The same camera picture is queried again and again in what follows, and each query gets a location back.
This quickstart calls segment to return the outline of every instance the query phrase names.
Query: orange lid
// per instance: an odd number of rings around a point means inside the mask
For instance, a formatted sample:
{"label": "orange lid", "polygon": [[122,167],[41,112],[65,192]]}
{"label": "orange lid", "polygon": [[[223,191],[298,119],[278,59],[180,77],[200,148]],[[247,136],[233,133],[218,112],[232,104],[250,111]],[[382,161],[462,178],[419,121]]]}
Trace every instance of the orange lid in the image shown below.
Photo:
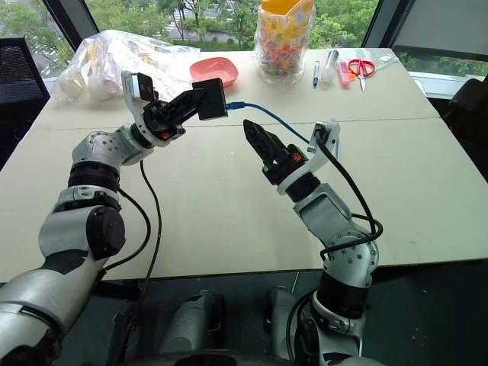
{"label": "orange lid", "polygon": [[262,10],[286,15],[300,0],[261,0]]}

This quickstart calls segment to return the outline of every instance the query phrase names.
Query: pink bowl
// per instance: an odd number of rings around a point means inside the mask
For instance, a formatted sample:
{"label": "pink bowl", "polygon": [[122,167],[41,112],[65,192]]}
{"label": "pink bowl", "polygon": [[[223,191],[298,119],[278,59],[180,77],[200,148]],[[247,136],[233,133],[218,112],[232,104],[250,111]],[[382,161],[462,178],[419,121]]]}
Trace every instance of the pink bowl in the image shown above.
{"label": "pink bowl", "polygon": [[223,87],[231,86],[239,76],[234,64],[225,57],[203,59],[190,66],[193,80],[202,82],[208,79],[221,78]]}

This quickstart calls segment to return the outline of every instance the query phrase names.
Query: pen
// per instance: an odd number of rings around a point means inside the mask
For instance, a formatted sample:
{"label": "pen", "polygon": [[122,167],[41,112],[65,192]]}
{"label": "pen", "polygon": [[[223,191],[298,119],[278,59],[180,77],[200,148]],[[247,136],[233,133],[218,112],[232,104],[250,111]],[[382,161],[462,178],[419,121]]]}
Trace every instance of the pen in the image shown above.
{"label": "pen", "polygon": [[317,83],[319,82],[319,69],[320,69],[320,61],[315,62],[315,69],[313,70],[313,87],[317,87]]}

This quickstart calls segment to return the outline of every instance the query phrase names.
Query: pink highlighter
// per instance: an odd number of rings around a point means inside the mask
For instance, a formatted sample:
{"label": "pink highlighter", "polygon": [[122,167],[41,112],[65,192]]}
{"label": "pink highlighter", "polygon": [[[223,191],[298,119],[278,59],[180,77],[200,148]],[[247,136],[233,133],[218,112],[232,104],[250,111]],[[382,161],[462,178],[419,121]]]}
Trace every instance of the pink highlighter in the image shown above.
{"label": "pink highlighter", "polygon": [[337,68],[337,72],[339,73],[339,81],[343,88],[347,88],[349,83],[351,82],[351,78],[349,77],[349,68],[348,64],[345,61],[339,62],[339,67]]}

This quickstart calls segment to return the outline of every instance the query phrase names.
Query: red scissors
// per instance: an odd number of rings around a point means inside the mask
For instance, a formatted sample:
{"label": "red scissors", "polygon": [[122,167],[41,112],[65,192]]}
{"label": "red scissors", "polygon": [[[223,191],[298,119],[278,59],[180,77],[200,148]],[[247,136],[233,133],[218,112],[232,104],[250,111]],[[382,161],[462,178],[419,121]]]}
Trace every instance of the red scissors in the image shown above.
{"label": "red scissors", "polygon": [[366,90],[365,79],[374,74],[376,66],[366,59],[352,59],[348,63],[348,68],[349,71],[358,77],[361,90],[364,92],[364,90]]}

